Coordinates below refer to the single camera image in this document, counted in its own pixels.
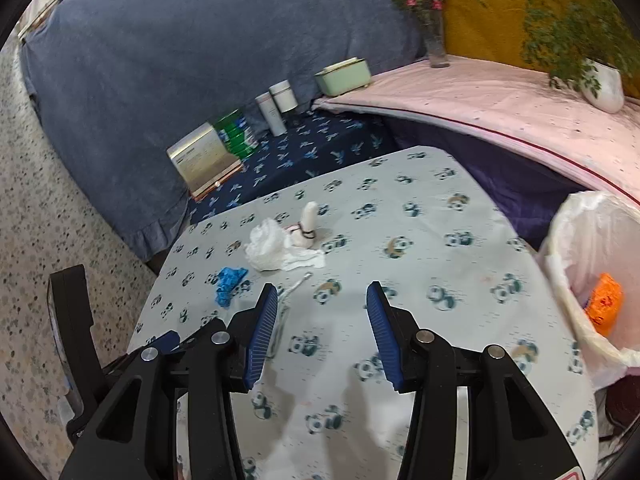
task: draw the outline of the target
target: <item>white flower pot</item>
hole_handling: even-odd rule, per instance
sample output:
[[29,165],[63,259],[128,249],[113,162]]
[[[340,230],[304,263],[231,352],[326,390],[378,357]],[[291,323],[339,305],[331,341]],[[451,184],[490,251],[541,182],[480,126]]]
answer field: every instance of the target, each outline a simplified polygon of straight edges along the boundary
[[622,91],[622,79],[620,72],[610,66],[602,65],[591,59],[587,63],[593,67],[592,74],[600,83],[600,90],[596,97],[591,89],[582,86],[582,95],[593,106],[609,114],[622,110],[625,105],[625,94]]

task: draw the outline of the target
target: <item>purple fabric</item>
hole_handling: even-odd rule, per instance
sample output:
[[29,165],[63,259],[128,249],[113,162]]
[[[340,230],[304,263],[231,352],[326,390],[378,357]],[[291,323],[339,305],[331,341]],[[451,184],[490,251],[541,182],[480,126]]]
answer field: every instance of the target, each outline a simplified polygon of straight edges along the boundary
[[414,121],[386,118],[385,123],[401,150],[433,146],[452,155],[536,250],[566,197],[586,190],[538,162],[476,137]]

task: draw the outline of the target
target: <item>blue bedsheet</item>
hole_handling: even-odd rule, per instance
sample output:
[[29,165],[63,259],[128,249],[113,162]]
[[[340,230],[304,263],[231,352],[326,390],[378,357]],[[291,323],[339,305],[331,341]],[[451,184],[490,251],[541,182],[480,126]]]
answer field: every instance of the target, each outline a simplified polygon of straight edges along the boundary
[[304,180],[398,150],[376,116],[329,112],[303,114],[302,125],[279,137],[268,136],[220,188],[199,203],[189,202],[191,224],[200,222]]
[[420,31],[391,0],[63,0],[25,37],[25,84],[54,149],[143,260],[174,240],[185,185],[165,150],[288,79],[353,56],[372,73],[415,59]]

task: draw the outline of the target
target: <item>table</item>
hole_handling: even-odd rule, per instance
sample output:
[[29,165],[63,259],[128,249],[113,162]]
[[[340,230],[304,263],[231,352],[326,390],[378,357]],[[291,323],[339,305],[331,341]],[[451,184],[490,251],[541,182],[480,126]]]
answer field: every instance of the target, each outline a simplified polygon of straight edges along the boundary
[[199,202],[189,199],[191,224],[315,176],[398,150],[382,118],[317,110],[299,115],[300,126],[266,135],[244,168]]
[[[452,345],[504,346],[567,432],[586,478],[593,476],[598,432],[580,351],[511,225],[436,148],[361,162],[190,227],[169,254],[129,349],[167,330],[186,338],[212,316],[228,322],[254,306],[265,282],[286,288],[300,279],[309,269],[252,269],[229,310],[214,302],[216,273],[248,267],[241,244],[251,229],[266,217],[297,221],[307,200],[321,204],[317,245],[327,251],[326,267],[311,269],[287,299],[280,349],[254,390],[232,398],[248,479],[396,478],[413,397],[396,394],[384,378],[364,310],[372,280]],[[462,479],[464,410],[459,415],[455,471]],[[184,413],[180,420],[178,450],[188,469]]]

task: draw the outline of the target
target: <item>orange object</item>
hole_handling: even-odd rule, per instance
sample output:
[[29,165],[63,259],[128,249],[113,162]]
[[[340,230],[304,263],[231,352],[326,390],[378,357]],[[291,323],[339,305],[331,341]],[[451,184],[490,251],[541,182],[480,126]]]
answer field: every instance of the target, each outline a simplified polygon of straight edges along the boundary
[[597,333],[604,337],[609,335],[624,299],[622,286],[610,274],[603,272],[585,309]]

